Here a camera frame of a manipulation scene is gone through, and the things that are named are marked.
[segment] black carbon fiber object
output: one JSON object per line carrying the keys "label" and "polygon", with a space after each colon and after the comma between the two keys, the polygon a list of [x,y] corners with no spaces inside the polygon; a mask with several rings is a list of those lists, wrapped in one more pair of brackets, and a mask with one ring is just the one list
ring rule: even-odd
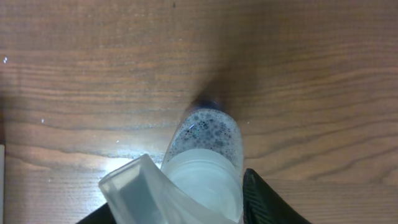
{"label": "black carbon fiber object", "polygon": [[246,169],[243,177],[245,224],[309,224],[257,173]]}

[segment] black object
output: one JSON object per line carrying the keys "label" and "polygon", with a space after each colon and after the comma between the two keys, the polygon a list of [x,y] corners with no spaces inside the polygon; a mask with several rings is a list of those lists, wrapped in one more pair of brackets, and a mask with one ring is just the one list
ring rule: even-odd
{"label": "black object", "polygon": [[80,220],[77,224],[116,224],[108,203],[89,214],[86,218]]}
{"label": "black object", "polygon": [[[310,224],[252,169],[244,173],[243,205],[245,224]],[[106,203],[77,224],[116,224],[116,221]]]}

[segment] wood grain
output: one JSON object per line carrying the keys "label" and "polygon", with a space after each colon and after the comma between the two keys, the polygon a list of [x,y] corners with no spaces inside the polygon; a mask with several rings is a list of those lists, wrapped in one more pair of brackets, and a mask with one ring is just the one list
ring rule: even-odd
{"label": "wood grain", "polygon": [[5,222],[77,222],[212,86],[310,221],[397,223],[397,48],[391,0],[5,0]]}

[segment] foam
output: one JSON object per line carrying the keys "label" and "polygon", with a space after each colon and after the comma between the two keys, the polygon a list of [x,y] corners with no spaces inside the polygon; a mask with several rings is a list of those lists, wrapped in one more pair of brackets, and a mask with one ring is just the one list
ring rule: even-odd
{"label": "foam", "polygon": [[227,158],[242,175],[243,146],[235,120],[213,109],[192,112],[174,134],[164,162],[190,149],[210,149]]}

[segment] wooden surface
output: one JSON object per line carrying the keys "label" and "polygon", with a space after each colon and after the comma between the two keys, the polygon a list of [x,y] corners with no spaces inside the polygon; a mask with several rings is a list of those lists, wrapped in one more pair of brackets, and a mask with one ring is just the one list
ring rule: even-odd
{"label": "wooden surface", "polygon": [[5,223],[89,214],[208,85],[311,222],[398,223],[397,49],[393,0],[4,0]]}

